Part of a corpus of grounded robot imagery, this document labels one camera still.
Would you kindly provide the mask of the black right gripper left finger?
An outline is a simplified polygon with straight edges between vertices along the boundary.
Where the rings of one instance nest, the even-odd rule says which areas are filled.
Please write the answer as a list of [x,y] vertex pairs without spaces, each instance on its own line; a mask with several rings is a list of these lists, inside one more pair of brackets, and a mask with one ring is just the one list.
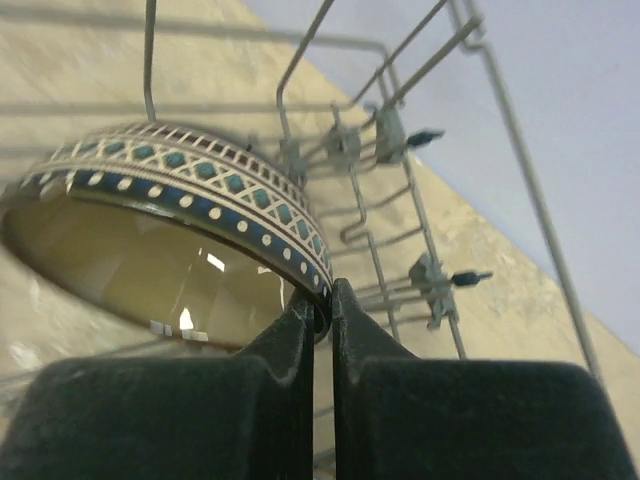
[[5,479],[309,479],[315,310],[295,295],[231,356],[72,358],[30,384]]

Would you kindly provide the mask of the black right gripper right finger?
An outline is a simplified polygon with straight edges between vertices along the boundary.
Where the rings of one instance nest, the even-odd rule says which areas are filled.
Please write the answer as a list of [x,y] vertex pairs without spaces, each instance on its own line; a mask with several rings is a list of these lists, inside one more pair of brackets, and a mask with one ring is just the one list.
[[634,479],[612,405],[564,362],[422,359],[332,295],[341,479]]

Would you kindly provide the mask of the brown glazed bowl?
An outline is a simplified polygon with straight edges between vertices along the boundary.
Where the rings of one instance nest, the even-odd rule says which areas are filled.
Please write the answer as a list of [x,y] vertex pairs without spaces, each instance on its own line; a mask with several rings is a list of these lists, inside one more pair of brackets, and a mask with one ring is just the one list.
[[215,131],[116,125],[53,150],[1,196],[26,267],[139,328],[240,349],[292,298],[330,327],[333,270],[301,186]]

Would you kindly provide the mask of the grey wire dish rack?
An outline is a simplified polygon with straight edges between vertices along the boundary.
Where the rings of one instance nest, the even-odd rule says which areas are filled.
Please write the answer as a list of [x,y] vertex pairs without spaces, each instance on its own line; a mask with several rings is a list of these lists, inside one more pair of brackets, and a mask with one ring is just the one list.
[[[240,139],[220,128],[200,128],[267,155],[309,198],[333,270],[330,327],[323,339],[314,337],[313,354],[315,345],[327,340],[333,357],[332,295],[338,279],[349,282],[362,309],[403,347],[398,332],[404,323],[402,310],[408,311],[410,321],[423,322],[428,329],[442,322],[455,324],[458,312],[453,289],[484,279],[483,273],[474,270],[446,273],[429,249],[408,264],[405,275],[385,275],[386,264],[401,261],[400,243],[416,236],[425,246],[433,241],[409,159],[409,151],[429,143],[432,133],[406,135],[390,107],[377,109],[374,117],[375,133],[364,136],[334,112],[332,124],[307,156],[300,155],[299,142],[292,136],[280,139],[278,153],[267,154],[255,135]],[[150,331],[191,348],[212,347],[218,357],[234,355],[252,342],[231,349]]]

